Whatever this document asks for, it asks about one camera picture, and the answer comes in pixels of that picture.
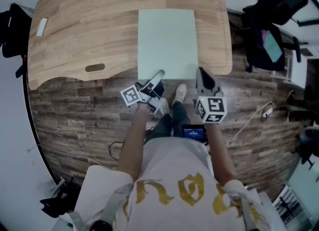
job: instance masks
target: oval cutout hole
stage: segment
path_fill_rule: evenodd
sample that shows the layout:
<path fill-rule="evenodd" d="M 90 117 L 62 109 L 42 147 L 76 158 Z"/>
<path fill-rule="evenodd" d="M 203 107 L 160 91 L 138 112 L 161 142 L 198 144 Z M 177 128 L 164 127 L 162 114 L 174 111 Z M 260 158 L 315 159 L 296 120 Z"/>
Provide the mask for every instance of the oval cutout hole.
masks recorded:
<path fill-rule="evenodd" d="M 95 72 L 95 71 L 104 70 L 104 68 L 105 68 L 104 64 L 97 64 L 97 65 L 87 66 L 85 68 L 85 71 L 86 72 Z"/>

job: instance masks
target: person's right arm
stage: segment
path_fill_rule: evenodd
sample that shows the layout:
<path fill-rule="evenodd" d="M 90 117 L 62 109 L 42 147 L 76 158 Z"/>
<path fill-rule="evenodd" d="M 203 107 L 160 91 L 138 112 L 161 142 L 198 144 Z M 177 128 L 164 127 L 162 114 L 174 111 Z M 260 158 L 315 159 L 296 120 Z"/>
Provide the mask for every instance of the person's right arm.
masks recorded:
<path fill-rule="evenodd" d="M 235 166 L 229 155 L 225 139 L 217 124 L 205 125 L 214 176 L 221 186 L 236 179 Z"/>

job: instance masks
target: white sneaker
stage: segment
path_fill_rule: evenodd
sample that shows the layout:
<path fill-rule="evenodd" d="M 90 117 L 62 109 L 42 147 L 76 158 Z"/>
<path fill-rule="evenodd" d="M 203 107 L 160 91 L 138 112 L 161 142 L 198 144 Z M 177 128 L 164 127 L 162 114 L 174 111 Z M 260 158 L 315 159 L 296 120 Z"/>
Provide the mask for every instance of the white sneaker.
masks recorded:
<path fill-rule="evenodd" d="M 186 97 L 186 93 L 187 93 L 186 84 L 180 83 L 176 89 L 176 95 L 175 95 L 175 99 L 173 101 L 173 104 L 175 103 L 175 101 L 179 101 L 179 102 L 183 103 L 184 98 Z"/>
<path fill-rule="evenodd" d="M 168 102 L 166 100 L 166 98 L 160 98 L 159 99 L 160 102 L 160 107 L 159 107 L 159 111 L 160 113 L 164 116 L 165 114 L 170 114 L 169 113 L 169 105 Z"/>

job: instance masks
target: blue screen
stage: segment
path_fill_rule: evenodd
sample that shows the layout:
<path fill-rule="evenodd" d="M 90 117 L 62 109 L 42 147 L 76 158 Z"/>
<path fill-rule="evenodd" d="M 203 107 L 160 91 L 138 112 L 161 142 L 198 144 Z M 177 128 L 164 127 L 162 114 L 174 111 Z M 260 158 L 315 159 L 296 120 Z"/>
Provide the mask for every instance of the blue screen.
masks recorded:
<path fill-rule="evenodd" d="M 185 138 L 194 139 L 194 140 L 203 140 L 204 131 L 202 129 L 184 129 Z"/>

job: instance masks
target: white t-shirt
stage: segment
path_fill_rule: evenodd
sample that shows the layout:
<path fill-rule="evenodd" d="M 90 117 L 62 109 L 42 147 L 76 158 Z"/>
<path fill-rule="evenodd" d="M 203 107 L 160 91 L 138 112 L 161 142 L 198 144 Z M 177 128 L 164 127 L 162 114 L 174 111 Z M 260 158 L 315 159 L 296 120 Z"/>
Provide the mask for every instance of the white t-shirt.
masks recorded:
<path fill-rule="evenodd" d="M 272 230 L 266 209 L 238 180 L 221 187 L 207 159 L 205 146 L 195 140 L 166 137 L 146 143 L 140 177 L 117 210 L 114 230 L 245 231 L 238 193 L 247 195 L 256 227 Z M 126 173 L 91 166 L 75 211 L 85 224 L 93 224 L 113 191 L 127 183 L 133 180 Z"/>

